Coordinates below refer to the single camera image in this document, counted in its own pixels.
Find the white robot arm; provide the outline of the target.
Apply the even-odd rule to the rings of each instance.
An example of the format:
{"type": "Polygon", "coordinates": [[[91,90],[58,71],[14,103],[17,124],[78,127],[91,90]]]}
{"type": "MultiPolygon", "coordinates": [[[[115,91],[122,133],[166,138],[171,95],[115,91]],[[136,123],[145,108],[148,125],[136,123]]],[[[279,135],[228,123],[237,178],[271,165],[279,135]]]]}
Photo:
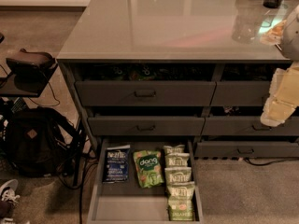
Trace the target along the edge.
{"type": "Polygon", "coordinates": [[[260,41],[276,46],[285,58],[292,60],[289,68],[277,68],[272,76],[269,97],[260,117],[263,125],[277,127],[299,106],[299,6],[286,20],[265,32],[260,41]]]}

